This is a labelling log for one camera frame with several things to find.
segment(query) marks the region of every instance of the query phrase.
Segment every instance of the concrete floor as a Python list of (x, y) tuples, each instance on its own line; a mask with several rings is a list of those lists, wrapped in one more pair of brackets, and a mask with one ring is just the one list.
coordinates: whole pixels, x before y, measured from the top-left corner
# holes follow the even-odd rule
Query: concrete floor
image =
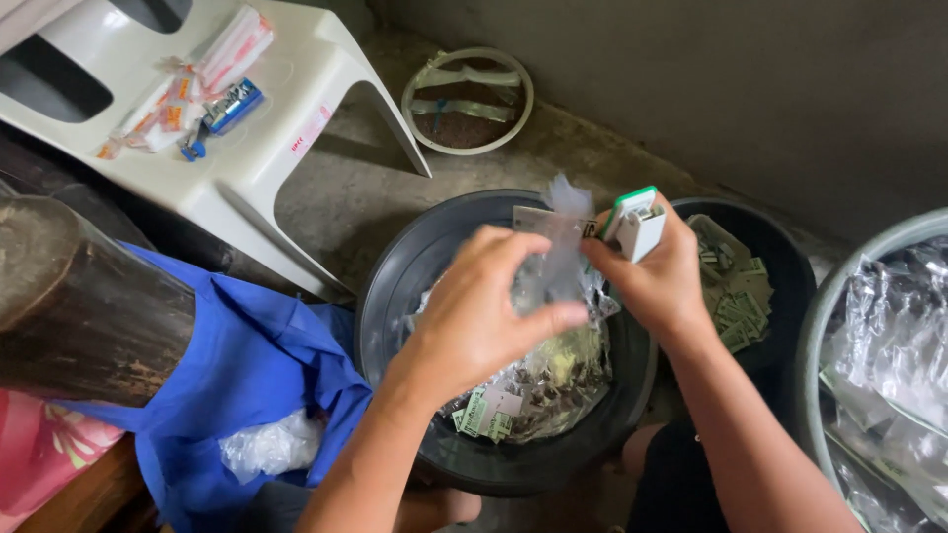
[[(414, 71), (438, 47), (412, 34), (382, 31), (363, 49), (400, 101)], [(411, 171), (385, 122), (358, 90), (351, 91), (284, 184), (277, 198), (277, 220), (302, 248), (358, 292), (381, 251), (402, 228), (427, 208), (459, 194), (498, 188), (538, 191), (563, 172), (576, 186), (592, 191), (602, 209), (617, 196), (646, 185), (657, 186), (669, 198), (734, 196), (700, 185), (633, 142), (543, 102), (537, 103), (520, 134), (494, 152), (425, 155), (433, 179)], [(825, 246), (803, 230), (793, 233), (814, 258), (819, 279), (832, 263), (830, 250), (845, 249)], [(668, 420), (681, 410), (673, 383), (660, 381), (647, 421)], [(633, 494), (629, 479), (598, 469), (535, 498), (486, 499), (476, 522), (443, 531), (605, 531), (625, 523)]]

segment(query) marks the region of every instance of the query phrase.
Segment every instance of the blue bag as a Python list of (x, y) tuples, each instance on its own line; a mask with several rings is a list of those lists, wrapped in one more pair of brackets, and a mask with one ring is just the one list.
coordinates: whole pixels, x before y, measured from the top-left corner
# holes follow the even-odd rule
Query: blue bag
[(274, 476), (261, 474), (241, 486), (221, 462), (217, 440), (303, 406), (320, 406), (329, 414), (305, 478), (306, 486), (317, 484), (372, 397), (347, 356), (353, 345), (352, 312), (329, 304), (307, 306), (126, 246), (194, 290), (191, 343), (145, 407), (58, 403), (136, 434), (142, 476), (175, 533), (233, 529), (260, 485)]

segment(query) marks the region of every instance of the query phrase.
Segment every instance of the wooden post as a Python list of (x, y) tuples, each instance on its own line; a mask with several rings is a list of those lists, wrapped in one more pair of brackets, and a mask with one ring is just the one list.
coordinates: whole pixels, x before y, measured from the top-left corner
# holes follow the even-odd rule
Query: wooden post
[(0, 198), (0, 387), (142, 406), (193, 322), (189, 287), (66, 205)]

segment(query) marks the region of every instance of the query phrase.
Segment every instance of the person's right hand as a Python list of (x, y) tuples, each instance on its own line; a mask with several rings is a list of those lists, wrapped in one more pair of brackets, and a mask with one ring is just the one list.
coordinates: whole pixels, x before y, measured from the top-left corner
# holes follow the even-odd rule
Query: person's right hand
[[(665, 228), (658, 246), (638, 264), (599, 239), (584, 239), (583, 253), (593, 267), (618, 289), (626, 309), (658, 342), (698, 333), (714, 324), (704, 308), (698, 270), (698, 239), (661, 194), (655, 203), (665, 208)], [(605, 219), (600, 214), (600, 222)]]

